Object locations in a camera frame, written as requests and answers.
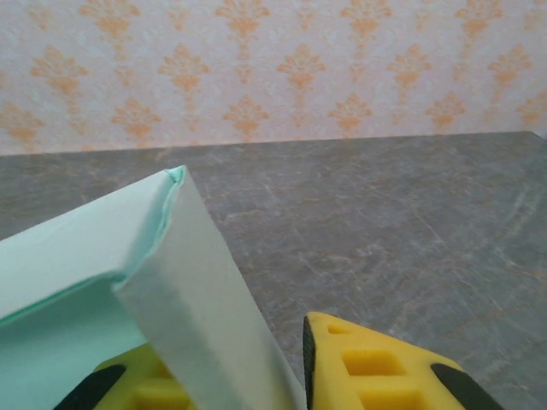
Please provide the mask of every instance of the wallpaper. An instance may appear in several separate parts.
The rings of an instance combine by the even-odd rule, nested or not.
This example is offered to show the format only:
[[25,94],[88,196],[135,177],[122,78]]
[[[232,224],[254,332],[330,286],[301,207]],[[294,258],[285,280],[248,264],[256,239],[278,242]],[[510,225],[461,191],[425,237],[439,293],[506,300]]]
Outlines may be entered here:
[[0,154],[547,130],[547,0],[2,0]]

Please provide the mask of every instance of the tabletop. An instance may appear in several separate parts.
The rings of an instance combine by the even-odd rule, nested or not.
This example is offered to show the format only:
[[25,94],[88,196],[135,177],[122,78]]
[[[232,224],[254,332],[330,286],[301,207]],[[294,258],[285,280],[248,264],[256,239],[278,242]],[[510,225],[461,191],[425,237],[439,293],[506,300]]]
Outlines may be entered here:
[[547,408],[547,142],[529,132],[0,158],[0,239],[188,165],[303,380],[331,313],[458,361],[504,407]]

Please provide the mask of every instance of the black rubber edge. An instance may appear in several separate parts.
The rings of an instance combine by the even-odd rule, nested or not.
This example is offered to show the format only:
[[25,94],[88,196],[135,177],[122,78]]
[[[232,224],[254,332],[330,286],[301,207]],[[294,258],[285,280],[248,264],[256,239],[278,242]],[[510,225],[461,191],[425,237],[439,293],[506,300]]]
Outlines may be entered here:
[[503,410],[467,373],[441,363],[434,363],[431,368],[466,410]]
[[53,410],[92,410],[126,371],[113,365],[87,376]]
[[304,381],[306,383],[306,402],[311,410],[314,400],[315,340],[308,317],[304,317],[302,334]]

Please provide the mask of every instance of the countertop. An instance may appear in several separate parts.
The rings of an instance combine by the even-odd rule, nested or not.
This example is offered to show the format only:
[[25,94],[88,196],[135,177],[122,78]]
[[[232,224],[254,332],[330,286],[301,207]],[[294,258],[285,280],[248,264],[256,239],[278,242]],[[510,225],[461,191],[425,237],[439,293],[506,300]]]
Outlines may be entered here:
[[547,408],[547,142],[531,133],[0,158],[0,238],[186,164],[300,380],[310,310]]

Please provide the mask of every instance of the gray marble surface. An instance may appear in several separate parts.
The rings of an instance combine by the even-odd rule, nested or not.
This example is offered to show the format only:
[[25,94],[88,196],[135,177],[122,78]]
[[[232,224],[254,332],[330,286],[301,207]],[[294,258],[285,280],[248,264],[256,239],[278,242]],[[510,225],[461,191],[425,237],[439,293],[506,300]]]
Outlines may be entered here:
[[310,310],[547,408],[547,143],[531,133],[0,158],[0,238],[187,164],[295,372]]

